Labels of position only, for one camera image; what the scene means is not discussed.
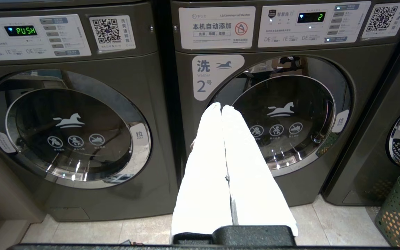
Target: front-load washer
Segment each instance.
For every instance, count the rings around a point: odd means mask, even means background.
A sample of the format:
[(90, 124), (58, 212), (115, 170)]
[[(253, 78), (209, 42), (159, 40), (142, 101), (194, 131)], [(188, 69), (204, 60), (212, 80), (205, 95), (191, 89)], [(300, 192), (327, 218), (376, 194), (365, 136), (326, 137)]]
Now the front-load washer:
[(153, 26), (149, 1), (0, 3), (0, 152), (57, 221), (173, 211)]
[(232, 105), (288, 204), (313, 202), (400, 39), (400, 0), (171, 5), (186, 150), (207, 106)]
[(323, 189), (337, 205), (381, 206), (400, 176), (400, 53)]

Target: qr code sticker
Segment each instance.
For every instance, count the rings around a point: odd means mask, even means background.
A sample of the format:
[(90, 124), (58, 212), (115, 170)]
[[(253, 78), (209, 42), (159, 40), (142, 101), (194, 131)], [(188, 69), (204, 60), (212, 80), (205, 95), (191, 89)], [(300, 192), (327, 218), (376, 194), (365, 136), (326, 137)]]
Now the qr code sticker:
[[(367, 32), (385, 31), (392, 24), (392, 20), (399, 9), (398, 6), (376, 7), (367, 24)], [(395, 30), (396, 25), (393, 24), (391, 30)]]
[(121, 43), (121, 35), (116, 18), (93, 19), (92, 24), (100, 44)]

